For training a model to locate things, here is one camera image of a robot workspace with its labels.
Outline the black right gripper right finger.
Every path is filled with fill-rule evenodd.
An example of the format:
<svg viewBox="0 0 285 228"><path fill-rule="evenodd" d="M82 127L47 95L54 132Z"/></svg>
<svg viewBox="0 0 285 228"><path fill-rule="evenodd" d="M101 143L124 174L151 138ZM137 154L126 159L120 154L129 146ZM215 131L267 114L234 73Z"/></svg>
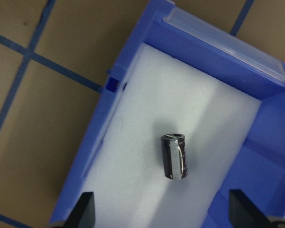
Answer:
<svg viewBox="0 0 285 228"><path fill-rule="evenodd" d="M233 228L268 228L269 219L242 190L229 190L228 219Z"/></svg>

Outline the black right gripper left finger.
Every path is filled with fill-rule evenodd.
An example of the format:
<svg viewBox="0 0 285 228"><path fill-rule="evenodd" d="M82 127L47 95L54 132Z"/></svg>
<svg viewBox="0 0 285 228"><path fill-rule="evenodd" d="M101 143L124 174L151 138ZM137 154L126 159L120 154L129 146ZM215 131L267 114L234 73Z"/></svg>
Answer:
<svg viewBox="0 0 285 228"><path fill-rule="evenodd" d="M64 228L93 228L95 226L95 198L93 192L83 192L63 224Z"/></svg>

